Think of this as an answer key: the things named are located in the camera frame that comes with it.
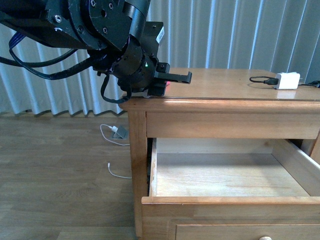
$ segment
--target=open drawer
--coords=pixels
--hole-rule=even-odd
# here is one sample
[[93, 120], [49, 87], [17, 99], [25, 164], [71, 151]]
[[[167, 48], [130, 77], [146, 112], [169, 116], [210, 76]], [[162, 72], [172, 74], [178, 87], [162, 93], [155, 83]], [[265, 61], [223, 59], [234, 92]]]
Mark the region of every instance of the open drawer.
[[158, 138], [150, 172], [144, 240], [319, 239], [320, 165], [287, 140]]

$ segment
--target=curtain fold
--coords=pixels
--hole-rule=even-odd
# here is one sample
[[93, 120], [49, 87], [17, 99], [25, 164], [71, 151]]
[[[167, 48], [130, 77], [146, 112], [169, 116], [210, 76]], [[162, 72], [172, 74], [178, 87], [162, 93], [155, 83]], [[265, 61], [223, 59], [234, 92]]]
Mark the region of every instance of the curtain fold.
[[[158, 58], [171, 67], [298, 72], [309, 83], [320, 76], [319, 12], [318, 0], [151, 0], [148, 20], [164, 22]], [[0, 56], [11, 59], [8, 42], [15, 32], [3, 25], [0, 31]], [[14, 51], [28, 62], [46, 61], [66, 52], [30, 39], [24, 39]], [[39, 70], [59, 72], [87, 57], [85, 50], [79, 50]], [[50, 81], [21, 67], [0, 64], [0, 113], [120, 113], [117, 104], [101, 98], [102, 82], [103, 76], [92, 69]], [[113, 99], [122, 95], [113, 76], [105, 95]]]

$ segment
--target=nightstand top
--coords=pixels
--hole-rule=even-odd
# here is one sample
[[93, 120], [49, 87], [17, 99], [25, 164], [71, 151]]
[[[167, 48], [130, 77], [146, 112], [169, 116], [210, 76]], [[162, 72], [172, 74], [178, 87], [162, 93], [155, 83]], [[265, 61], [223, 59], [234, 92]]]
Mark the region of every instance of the nightstand top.
[[276, 90], [249, 81], [253, 76], [275, 77], [265, 70], [173, 68], [170, 73], [192, 72], [191, 84], [170, 83], [165, 98], [320, 101], [320, 89], [299, 86], [297, 90]]

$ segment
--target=black cable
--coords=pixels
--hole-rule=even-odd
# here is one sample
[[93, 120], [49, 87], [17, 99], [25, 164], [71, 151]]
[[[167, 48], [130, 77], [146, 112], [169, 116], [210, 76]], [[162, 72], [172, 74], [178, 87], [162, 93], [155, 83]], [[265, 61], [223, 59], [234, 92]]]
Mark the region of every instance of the black cable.
[[13, 57], [13, 59], [15, 61], [17, 61], [22, 67], [24, 67], [25, 69], [27, 69], [29, 72], [33, 73], [34, 75], [43, 78], [43, 79], [48, 79], [48, 80], [59, 80], [59, 79], [65, 79], [68, 77], [71, 77], [75, 74], [78, 74], [80, 72], [82, 72], [83, 70], [93, 66], [96, 62], [99, 62], [101, 60], [103, 60], [106, 56], [91, 56], [89, 58], [87, 58], [86, 60], [74, 65], [73, 67], [60, 71], [60, 72], [56, 72], [56, 73], [52, 73], [52, 74], [45, 74], [42, 72], [39, 72], [31, 67], [29, 67], [28, 65], [26, 65], [25, 62], [23, 62], [22, 60], [20, 60], [14, 53], [13, 48], [20, 43], [23, 39], [25, 38], [24, 35], [20, 34], [20, 33], [16, 33], [13, 35], [13, 37], [11, 38], [11, 40], [9, 41], [9, 53], [11, 54], [11, 56]]
[[[70, 57], [72, 54], [74, 54], [78, 49], [71, 49], [69, 51], [67, 51], [66, 53], [64, 53], [63, 55], [52, 59], [52, 60], [48, 60], [48, 61], [43, 61], [43, 62], [24, 62], [27, 66], [29, 66], [30, 68], [43, 68], [43, 67], [47, 67], [47, 66], [51, 66], [54, 64], [57, 64], [65, 59], [67, 59], [68, 57]], [[15, 66], [15, 67], [23, 67], [21, 66], [18, 62], [11, 60], [11, 59], [7, 59], [5, 57], [0, 56], [0, 63], [2, 64], [7, 64], [7, 65], [11, 65], [11, 66]]]
[[320, 88], [320, 81], [312, 81], [309, 83], [301, 83], [299, 86], [309, 86], [309, 87], [315, 87], [315, 88]]
[[[267, 79], [263, 81], [256, 81], [253, 79]], [[268, 85], [277, 85], [279, 82], [278, 78], [275, 77], [269, 77], [269, 76], [252, 76], [249, 78], [249, 80], [253, 83], [259, 83], [259, 84], [268, 84]]]
[[109, 73], [106, 73], [106, 76], [104, 78], [103, 84], [100, 89], [100, 93], [101, 93], [103, 100], [105, 100], [108, 103], [112, 103], [112, 104], [123, 104], [123, 103], [127, 102], [132, 96], [132, 90], [131, 90], [131, 86], [129, 84], [124, 89], [124, 91], [126, 92], [126, 96], [124, 96], [123, 98], [115, 100], [115, 99], [110, 99], [110, 98], [105, 97], [105, 91], [106, 91], [107, 85], [109, 83], [109, 79], [110, 79], [110, 75], [109, 75]]

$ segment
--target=laminate floor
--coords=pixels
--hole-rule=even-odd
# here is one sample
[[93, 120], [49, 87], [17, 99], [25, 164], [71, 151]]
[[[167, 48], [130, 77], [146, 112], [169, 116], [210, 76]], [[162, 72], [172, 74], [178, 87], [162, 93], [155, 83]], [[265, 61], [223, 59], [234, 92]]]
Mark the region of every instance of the laminate floor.
[[[0, 240], [135, 240], [126, 116], [0, 116]], [[110, 130], [104, 128], [106, 137]]]

